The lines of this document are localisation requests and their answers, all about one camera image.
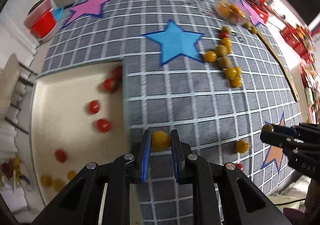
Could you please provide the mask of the red tomato edge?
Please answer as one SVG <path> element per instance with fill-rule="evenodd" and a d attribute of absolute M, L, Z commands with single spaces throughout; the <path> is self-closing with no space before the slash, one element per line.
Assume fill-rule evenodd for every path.
<path fill-rule="evenodd" d="M 100 111 L 99 100 L 92 100 L 88 104 L 88 111 L 90 114 L 97 114 Z"/>

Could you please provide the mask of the red tomato pair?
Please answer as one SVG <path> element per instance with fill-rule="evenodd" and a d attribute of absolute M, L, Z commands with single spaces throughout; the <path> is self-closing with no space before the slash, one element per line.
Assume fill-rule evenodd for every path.
<path fill-rule="evenodd" d="M 64 150 L 55 150 L 55 158 L 59 163 L 65 163 L 67 161 L 67 153 Z"/>
<path fill-rule="evenodd" d="M 115 77 L 107 78 L 102 83 L 102 89 L 104 92 L 114 93 L 118 88 L 118 82 Z"/>

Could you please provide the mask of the long curved wooden stick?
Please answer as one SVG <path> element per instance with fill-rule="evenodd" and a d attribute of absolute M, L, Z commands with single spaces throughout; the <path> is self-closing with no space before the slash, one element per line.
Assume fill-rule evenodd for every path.
<path fill-rule="evenodd" d="M 271 44 L 268 42 L 268 40 L 265 38 L 265 36 L 259 31 L 257 30 L 256 35 L 259 37 L 259 39 L 261 40 L 261 42 L 266 46 L 267 50 L 270 52 L 270 54 L 273 56 L 273 58 L 277 61 L 277 63 L 280 66 L 281 71 L 283 72 L 283 75 L 285 76 L 285 79 L 289 85 L 289 88 L 291 90 L 291 93 L 293 95 L 293 98 L 295 100 L 295 102 L 299 102 L 299 95 L 297 92 L 297 89 L 295 87 L 295 84 L 293 82 L 293 78 L 292 76 L 289 74 L 288 70 L 286 69 L 286 67 L 283 64 L 283 61 L 281 60 L 281 58 L 278 56 L 278 54 L 276 53 L 276 51 L 274 50 L 274 48 L 271 46 Z"/>

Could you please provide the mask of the yellow tomato near front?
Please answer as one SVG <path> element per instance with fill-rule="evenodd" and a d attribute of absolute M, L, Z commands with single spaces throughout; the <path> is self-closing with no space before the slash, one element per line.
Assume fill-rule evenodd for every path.
<path fill-rule="evenodd" d="M 238 140 L 235 144 L 235 148 L 237 153 L 246 153 L 249 148 L 250 148 L 250 144 L 248 140 Z"/>

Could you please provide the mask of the dark tomato front edge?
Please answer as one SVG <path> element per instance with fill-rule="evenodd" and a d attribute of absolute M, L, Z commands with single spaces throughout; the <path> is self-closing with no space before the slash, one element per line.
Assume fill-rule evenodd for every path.
<path fill-rule="evenodd" d="M 244 166 L 241 163 L 237 163 L 236 167 L 239 168 L 241 171 L 244 170 Z"/>

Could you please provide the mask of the round white gift box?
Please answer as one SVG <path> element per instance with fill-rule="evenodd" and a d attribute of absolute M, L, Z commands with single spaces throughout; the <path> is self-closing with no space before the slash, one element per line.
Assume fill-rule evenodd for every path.
<path fill-rule="evenodd" d="M 319 74 L 312 66 L 300 62 L 291 70 L 299 95 L 302 120 L 319 124 Z"/>

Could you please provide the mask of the white rectangular tray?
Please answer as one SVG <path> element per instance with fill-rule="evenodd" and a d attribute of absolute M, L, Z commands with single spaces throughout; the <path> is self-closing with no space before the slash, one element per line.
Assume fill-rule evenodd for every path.
<path fill-rule="evenodd" d="M 104 92 L 102 83 L 121 61 L 89 63 L 50 73 L 37 79 L 31 107 L 30 139 L 37 179 L 47 174 L 52 180 L 68 183 L 67 173 L 79 172 L 87 163 L 110 163 L 129 152 L 139 142 L 142 129 L 129 128 L 127 84 L 124 80 L 114 93 Z M 88 104 L 99 100 L 100 111 L 90 114 Z M 96 122 L 112 123 L 107 133 L 98 131 Z M 59 163 L 55 150 L 67 153 Z"/>

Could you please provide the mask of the grey grid star tablecloth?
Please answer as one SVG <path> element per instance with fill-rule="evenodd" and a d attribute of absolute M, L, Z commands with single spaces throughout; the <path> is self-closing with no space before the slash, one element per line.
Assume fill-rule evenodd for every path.
<path fill-rule="evenodd" d="M 82 16 L 54 37 L 42 75 L 108 59 L 122 60 L 127 84 L 129 128 L 169 132 L 177 129 L 193 151 L 213 163 L 240 162 L 265 194 L 292 174 L 287 159 L 266 160 L 269 147 L 259 133 L 266 122 L 300 122 L 279 64 L 249 30 L 231 26 L 232 66 L 242 69 L 242 86 L 231 88 L 215 64 L 179 56 L 161 66 L 159 44 L 145 37 L 163 31 L 169 21 L 198 32 L 204 52 L 219 43 L 226 25 L 209 10 L 214 0 L 111 0 L 102 18 Z M 248 140 L 237 153 L 238 140 Z"/>

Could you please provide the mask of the yellow tomato cluster lower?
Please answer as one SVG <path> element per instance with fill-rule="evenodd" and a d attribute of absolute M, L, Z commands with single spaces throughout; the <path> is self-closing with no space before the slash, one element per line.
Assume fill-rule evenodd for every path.
<path fill-rule="evenodd" d="M 229 79 L 230 84 L 233 88 L 239 88 L 242 86 L 242 79 L 240 76 Z"/>

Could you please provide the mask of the yellow tomato cluster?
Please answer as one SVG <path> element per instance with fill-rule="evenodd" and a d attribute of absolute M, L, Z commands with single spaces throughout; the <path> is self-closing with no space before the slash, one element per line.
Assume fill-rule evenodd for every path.
<path fill-rule="evenodd" d="M 242 69 L 238 66 L 234 67 L 235 71 L 236 71 L 236 76 L 240 76 L 242 74 Z"/>
<path fill-rule="evenodd" d="M 226 68 L 225 69 L 225 77 L 226 79 L 233 79 L 237 76 L 237 71 L 235 68 Z"/>
<path fill-rule="evenodd" d="M 240 76 L 229 79 L 230 84 L 233 88 L 239 88 L 242 86 L 242 79 Z"/>

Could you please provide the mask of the yellow tomato cluster right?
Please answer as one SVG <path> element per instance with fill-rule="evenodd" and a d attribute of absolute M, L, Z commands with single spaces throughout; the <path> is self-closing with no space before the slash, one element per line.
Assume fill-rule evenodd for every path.
<path fill-rule="evenodd" d="M 242 69 L 238 66 L 234 67 L 235 71 L 236 71 L 236 76 L 240 76 L 242 74 Z"/>

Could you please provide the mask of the yellow tomato tray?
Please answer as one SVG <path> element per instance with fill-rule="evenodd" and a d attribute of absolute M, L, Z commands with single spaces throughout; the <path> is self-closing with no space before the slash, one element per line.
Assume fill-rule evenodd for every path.
<path fill-rule="evenodd" d="M 55 179 L 52 181 L 52 188 L 56 191 L 56 192 L 60 192 L 64 187 L 65 187 L 65 182 L 62 181 L 61 179 Z"/>
<path fill-rule="evenodd" d="M 76 174 L 77 174 L 77 172 L 74 171 L 74 170 L 69 171 L 69 172 L 67 173 L 67 179 L 68 179 L 69 181 L 71 181 L 71 180 L 76 176 Z"/>

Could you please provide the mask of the yellow tomato cluster centre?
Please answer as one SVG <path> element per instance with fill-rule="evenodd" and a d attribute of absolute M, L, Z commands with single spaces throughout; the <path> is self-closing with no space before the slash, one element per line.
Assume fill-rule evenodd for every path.
<path fill-rule="evenodd" d="M 235 68 L 226 68 L 225 69 L 225 77 L 226 79 L 233 79 L 237 76 L 237 71 Z"/>

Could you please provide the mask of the yellow tomato beside star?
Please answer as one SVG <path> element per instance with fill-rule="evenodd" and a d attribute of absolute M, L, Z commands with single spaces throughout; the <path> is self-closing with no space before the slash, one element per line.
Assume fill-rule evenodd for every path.
<path fill-rule="evenodd" d="M 211 51 L 211 50 L 207 51 L 203 57 L 204 57 L 205 62 L 207 62 L 207 63 L 213 63 L 217 60 L 216 52 Z"/>

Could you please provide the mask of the shiny yellow cherry tomato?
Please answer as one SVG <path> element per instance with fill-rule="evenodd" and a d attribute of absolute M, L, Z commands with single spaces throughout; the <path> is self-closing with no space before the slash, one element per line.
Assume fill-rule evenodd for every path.
<path fill-rule="evenodd" d="M 227 55 L 232 53 L 232 48 L 231 47 L 226 47 L 226 49 L 227 49 Z"/>

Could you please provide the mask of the yellow tomato in tray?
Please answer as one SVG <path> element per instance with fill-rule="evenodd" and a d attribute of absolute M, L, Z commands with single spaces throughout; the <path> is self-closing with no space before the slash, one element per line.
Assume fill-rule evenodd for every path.
<path fill-rule="evenodd" d="M 49 187 L 52 186 L 53 180 L 52 180 L 52 177 L 51 177 L 51 176 L 49 176 L 49 175 L 47 175 L 47 174 L 44 174 L 44 175 L 41 176 L 40 182 L 41 182 L 41 184 L 42 184 L 43 187 L 49 188 Z"/>

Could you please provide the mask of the yellow-green tomato near bowl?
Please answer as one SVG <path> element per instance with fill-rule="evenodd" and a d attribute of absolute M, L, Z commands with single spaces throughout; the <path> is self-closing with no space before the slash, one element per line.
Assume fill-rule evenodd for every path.
<path fill-rule="evenodd" d="M 258 31 L 257 31 L 257 28 L 254 27 L 254 26 L 251 26 L 251 33 L 252 34 L 256 34 Z"/>

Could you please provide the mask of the small red tomato top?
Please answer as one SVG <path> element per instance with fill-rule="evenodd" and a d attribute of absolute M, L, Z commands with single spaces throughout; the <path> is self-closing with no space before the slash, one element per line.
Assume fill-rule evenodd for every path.
<path fill-rule="evenodd" d="M 229 38 L 229 34 L 227 32 L 225 32 L 225 31 L 221 31 L 219 36 L 220 36 L 221 39 Z"/>

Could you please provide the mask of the red plastic stool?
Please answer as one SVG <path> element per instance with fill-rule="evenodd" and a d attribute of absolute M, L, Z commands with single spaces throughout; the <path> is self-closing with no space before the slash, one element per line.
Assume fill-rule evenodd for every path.
<path fill-rule="evenodd" d="M 266 0 L 245 0 L 251 8 L 258 14 L 260 19 L 265 24 L 269 18 L 269 14 L 267 10 L 265 9 L 265 1 Z"/>

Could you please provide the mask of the orange in bowl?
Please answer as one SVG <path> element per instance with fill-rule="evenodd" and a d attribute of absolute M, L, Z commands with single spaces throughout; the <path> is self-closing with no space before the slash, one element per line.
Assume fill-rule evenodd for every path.
<path fill-rule="evenodd" d="M 228 6 L 226 6 L 224 4 L 219 4 L 218 13 L 225 20 L 228 20 L 230 18 L 230 16 L 231 16 L 231 10 L 229 9 Z"/>

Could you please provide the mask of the clear glass fruit bowl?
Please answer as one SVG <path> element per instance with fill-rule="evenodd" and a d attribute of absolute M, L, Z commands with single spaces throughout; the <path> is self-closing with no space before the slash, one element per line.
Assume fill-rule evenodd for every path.
<path fill-rule="evenodd" d="M 219 4 L 224 4 L 231 10 L 231 16 L 228 20 L 226 20 L 228 23 L 244 25 L 246 21 L 249 21 L 251 14 L 248 9 L 244 7 L 240 0 L 214 0 L 214 8 L 217 13 Z"/>

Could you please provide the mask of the red lidded plastic container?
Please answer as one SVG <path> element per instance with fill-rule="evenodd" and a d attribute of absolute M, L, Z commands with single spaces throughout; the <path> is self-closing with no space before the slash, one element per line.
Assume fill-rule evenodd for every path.
<path fill-rule="evenodd" d="M 32 6 L 24 20 L 24 26 L 38 40 L 46 37 L 56 26 L 52 11 L 51 0 L 40 0 Z"/>

